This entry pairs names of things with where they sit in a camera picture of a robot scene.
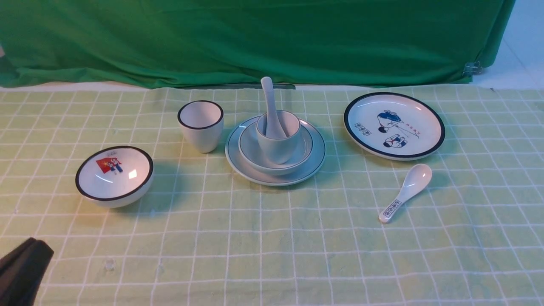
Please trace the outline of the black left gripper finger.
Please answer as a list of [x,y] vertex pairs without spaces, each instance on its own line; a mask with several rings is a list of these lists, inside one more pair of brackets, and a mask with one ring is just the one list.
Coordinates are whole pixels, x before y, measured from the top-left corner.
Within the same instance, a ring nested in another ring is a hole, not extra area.
[[54,250],[28,238],[0,260],[0,304],[32,306]]

